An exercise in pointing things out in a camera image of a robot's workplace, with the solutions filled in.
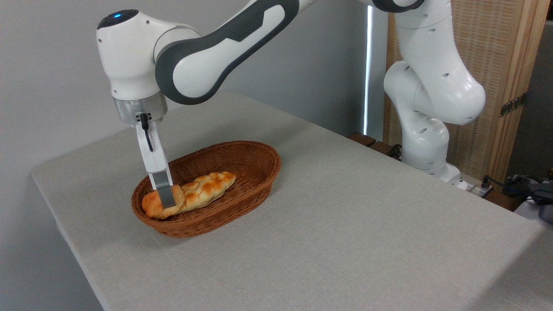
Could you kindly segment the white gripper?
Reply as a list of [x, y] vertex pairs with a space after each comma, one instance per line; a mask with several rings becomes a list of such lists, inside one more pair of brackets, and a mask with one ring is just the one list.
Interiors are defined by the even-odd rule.
[[140, 151], [152, 188], [158, 191], [162, 206], [170, 208], [176, 206], [172, 193], [172, 177], [168, 170], [168, 162], [162, 148], [157, 123], [148, 123], [148, 130], [140, 124], [136, 125], [136, 133]]

